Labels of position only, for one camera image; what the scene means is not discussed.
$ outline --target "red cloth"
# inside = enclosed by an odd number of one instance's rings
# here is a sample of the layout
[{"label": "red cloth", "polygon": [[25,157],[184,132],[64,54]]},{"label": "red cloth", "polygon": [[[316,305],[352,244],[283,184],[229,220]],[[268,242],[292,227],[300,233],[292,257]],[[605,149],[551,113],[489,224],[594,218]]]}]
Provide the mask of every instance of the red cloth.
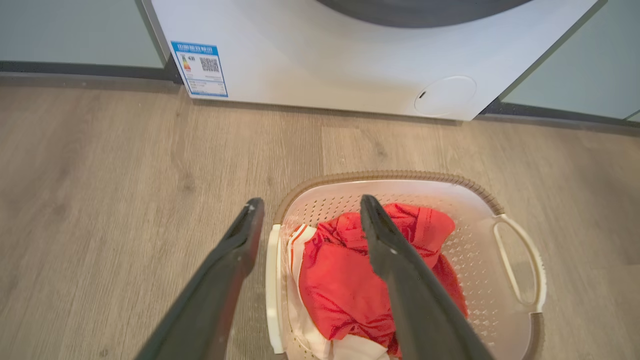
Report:
[{"label": "red cloth", "polygon": [[[467,306],[458,277],[440,247],[455,230],[446,214],[429,208],[389,204],[391,220],[432,269],[460,311]],[[328,340],[353,334],[387,347],[401,357],[387,285],[369,263],[360,214],[345,213],[318,224],[305,245],[300,295],[320,333]]]}]

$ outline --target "basket handle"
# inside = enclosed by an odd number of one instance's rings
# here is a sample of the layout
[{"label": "basket handle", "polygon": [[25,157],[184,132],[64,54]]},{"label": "basket handle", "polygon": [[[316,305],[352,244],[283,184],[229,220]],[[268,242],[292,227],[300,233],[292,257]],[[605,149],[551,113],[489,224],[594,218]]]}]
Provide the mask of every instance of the basket handle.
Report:
[{"label": "basket handle", "polygon": [[[542,264],[540,251],[538,251],[538,248],[533,244],[531,237],[522,228],[522,226],[520,226],[520,224],[510,219],[505,214],[498,215],[494,219],[495,225],[493,226],[493,235],[495,236],[496,243],[498,244],[498,248],[500,250],[500,255],[502,256],[504,268],[507,272],[507,275],[509,276],[509,280],[511,281],[513,292],[515,293],[516,298],[518,298],[518,301],[520,301],[521,304],[525,306],[532,306],[534,309],[534,313],[541,313],[542,306],[545,304],[545,300],[547,299],[547,274],[545,273],[545,267]],[[512,228],[520,237],[520,240],[522,240],[522,243],[525,245],[525,248],[529,253],[529,259],[533,267],[536,281],[536,297],[533,302],[526,302],[522,299],[520,288],[518,287],[518,283],[516,282],[515,276],[513,275],[513,269],[511,269],[511,264],[509,263],[509,258],[506,251],[504,250],[504,244],[502,242],[502,238],[500,237],[500,232],[498,232],[497,225],[499,223],[507,224],[510,228]]]},{"label": "basket handle", "polygon": [[269,332],[269,341],[273,352],[282,354],[284,347],[282,345],[282,327],[280,326],[282,319],[280,307],[280,224],[275,224],[269,233],[269,241],[267,242],[267,261],[264,273],[264,293],[267,307],[267,330]]}]

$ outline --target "white cloth with red stripe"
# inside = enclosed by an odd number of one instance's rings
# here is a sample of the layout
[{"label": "white cloth with red stripe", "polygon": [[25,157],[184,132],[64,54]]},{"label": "white cloth with red stripe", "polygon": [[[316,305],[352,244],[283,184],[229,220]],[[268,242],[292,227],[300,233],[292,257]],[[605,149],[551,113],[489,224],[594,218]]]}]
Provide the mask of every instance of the white cloth with red stripe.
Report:
[{"label": "white cloth with red stripe", "polygon": [[315,233],[315,227],[300,225],[287,243],[287,271],[292,280],[287,281],[291,331],[300,345],[320,360],[389,360],[387,349],[369,339],[355,335],[347,335],[342,340],[325,339],[311,320],[307,308],[302,303],[298,283],[305,245]]}]

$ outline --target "laundry basket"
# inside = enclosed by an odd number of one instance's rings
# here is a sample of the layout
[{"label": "laundry basket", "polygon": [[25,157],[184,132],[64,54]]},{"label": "laundry basket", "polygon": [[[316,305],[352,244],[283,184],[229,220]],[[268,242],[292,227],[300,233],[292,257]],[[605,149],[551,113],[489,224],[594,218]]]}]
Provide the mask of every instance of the laundry basket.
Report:
[{"label": "laundry basket", "polygon": [[[496,360],[533,359],[543,342],[542,306],[547,294],[545,271],[530,237],[486,190],[460,176],[413,171],[358,172],[326,176],[300,184],[280,205],[269,234],[266,307],[274,352],[290,360],[311,359],[289,324],[285,271],[287,240],[300,224],[316,226],[360,209],[360,197],[374,195],[381,204],[425,206],[449,215],[456,230],[442,253],[463,289],[468,321]],[[536,294],[523,300],[499,236],[497,224],[510,226],[529,253]]]}]

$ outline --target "washing machine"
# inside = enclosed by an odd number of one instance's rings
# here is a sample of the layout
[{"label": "washing machine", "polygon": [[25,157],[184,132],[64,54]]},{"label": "washing machine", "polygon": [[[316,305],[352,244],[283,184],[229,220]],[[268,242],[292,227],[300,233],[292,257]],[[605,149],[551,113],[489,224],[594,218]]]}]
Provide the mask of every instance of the washing machine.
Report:
[{"label": "washing machine", "polygon": [[152,0],[189,96],[472,120],[596,0]]}]

